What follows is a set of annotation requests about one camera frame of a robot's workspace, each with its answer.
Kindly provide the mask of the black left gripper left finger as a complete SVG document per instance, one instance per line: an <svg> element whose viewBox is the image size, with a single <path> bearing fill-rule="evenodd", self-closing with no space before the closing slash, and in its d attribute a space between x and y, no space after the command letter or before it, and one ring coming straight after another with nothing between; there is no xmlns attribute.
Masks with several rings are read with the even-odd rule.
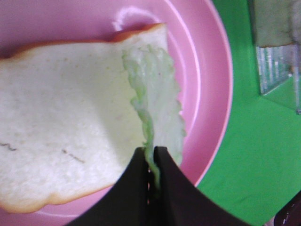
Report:
<svg viewBox="0 0 301 226"><path fill-rule="evenodd" d="M136 148L116 184L94 206L69 226L147 225L148 164L144 149Z"/></svg>

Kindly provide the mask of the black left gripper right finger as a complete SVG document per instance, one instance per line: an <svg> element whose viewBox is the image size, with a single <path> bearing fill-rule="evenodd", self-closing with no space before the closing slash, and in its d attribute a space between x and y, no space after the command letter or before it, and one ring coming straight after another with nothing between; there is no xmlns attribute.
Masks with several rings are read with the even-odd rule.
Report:
<svg viewBox="0 0 301 226"><path fill-rule="evenodd" d="M181 172L166 147L157 146L160 197L156 226L248 226L202 194Z"/></svg>

